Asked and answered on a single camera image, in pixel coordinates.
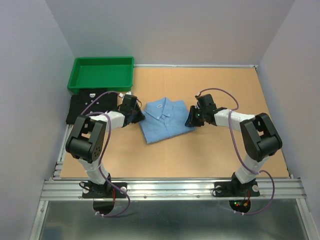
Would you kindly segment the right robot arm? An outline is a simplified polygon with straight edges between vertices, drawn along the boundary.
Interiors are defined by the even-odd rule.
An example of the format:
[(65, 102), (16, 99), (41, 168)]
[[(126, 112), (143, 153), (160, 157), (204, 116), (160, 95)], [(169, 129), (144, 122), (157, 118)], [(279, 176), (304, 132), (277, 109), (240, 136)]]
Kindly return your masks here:
[(241, 133), (245, 158), (240, 158), (240, 168), (234, 173), (235, 180), (230, 182), (231, 192), (242, 195), (248, 190), (248, 183), (261, 172), (261, 167), (283, 146), (270, 116), (266, 113), (257, 115), (242, 114), (225, 107), (218, 108), (211, 94), (197, 95), (196, 105), (192, 105), (185, 122), (187, 127), (202, 127), (205, 123), (229, 128), (231, 140), (240, 158), (233, 131)]

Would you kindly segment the light blue long sleeve shirt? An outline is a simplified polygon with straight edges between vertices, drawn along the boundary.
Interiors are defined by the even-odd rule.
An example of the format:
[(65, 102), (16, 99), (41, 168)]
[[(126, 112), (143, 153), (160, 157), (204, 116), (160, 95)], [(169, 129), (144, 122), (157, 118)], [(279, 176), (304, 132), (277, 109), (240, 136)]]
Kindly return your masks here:
[(195, 127), (185, 126), (189, 112), (183, 100), (171, 101), (164, 97), (148, 102), (142, 112), (145, 119), (139, 122), (147, 144), (194, 131)]

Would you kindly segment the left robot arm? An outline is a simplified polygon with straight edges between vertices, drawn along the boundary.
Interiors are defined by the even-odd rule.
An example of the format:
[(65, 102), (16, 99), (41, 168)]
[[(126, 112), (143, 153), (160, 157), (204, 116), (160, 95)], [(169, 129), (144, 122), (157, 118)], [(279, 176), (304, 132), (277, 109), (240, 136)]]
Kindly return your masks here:
[(115, 110), (96, 116), (78, 116), (66, 141), (66, 152), (77, 159), (87, 173), (88, 182), (80, 184), (86, 194), (106, 197), (113, 189), (111, 176), (102, 164), (111, 131), (145, 119), (136, 96), (125, 94), (121, 98), (122, 103)]

